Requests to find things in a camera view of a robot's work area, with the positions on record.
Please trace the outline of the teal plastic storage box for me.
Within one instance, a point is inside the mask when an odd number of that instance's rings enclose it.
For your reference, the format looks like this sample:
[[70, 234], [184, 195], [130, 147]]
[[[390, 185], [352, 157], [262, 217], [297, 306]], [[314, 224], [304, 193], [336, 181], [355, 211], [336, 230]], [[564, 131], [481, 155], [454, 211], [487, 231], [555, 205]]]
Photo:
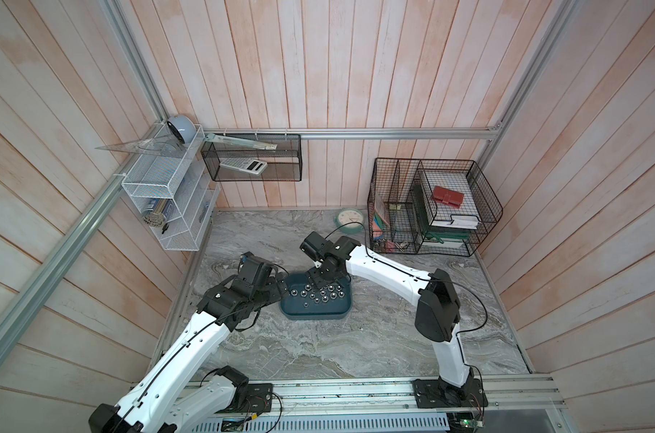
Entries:
[[282, 313], [290, 320], [332, 320], [347, 317], [352, 308], [349, 276], [318, 288], [306, 274], [294, 272], [286, 278], [287, 298], [280, 302]]

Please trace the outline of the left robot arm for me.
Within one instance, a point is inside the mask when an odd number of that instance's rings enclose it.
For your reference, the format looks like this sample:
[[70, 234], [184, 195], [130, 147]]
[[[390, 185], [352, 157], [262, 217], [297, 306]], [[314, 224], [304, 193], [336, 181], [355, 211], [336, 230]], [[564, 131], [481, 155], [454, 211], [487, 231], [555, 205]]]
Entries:
[[288, 273], [245, 253], [237, 272], [208, 289], [190, 322], [152, 370], [115, 405], [99, 405], [88, 420], [92, 432], [182, 432], [203, 418], [199, 404], [176, 402], [193, 375], [237, 326], [289, 295]]

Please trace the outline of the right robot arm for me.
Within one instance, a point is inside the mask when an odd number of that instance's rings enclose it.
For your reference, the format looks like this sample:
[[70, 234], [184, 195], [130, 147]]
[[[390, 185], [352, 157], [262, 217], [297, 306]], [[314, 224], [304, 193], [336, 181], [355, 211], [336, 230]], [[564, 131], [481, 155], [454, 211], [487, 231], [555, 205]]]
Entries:
[[439, 366], [436, 379], [412, 381], [420, 409], [476, 408], [484, 411], [488, 399], [481, 373], [466, 361], [459, 335], [461, 302], [450, 276], [443, 270], [424, 272], [376, 254], [348, 236], [331, 242], [310, 233], [300, 250], [313, 261], [309, 285], [321, 290], [347, 277], [375, 283], [415, 308], [414, 326], [432, 343]]

